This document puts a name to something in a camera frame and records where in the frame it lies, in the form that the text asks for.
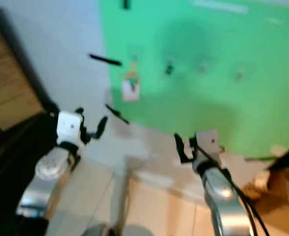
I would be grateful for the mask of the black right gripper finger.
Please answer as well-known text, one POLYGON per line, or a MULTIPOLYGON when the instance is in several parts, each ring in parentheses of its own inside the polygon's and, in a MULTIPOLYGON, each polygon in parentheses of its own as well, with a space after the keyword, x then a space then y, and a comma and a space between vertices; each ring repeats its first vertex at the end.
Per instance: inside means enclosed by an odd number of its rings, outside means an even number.
POLYGON ((173 137, 174 137, 174 143, 176 146, 176 151, 180 159, 180 163, 181 164, 192 163, 194 161, 193 148, 189 146, 189 148, 186 149, 184 141, 182 137, 178 135, 178 133, 174 133, 173 137))

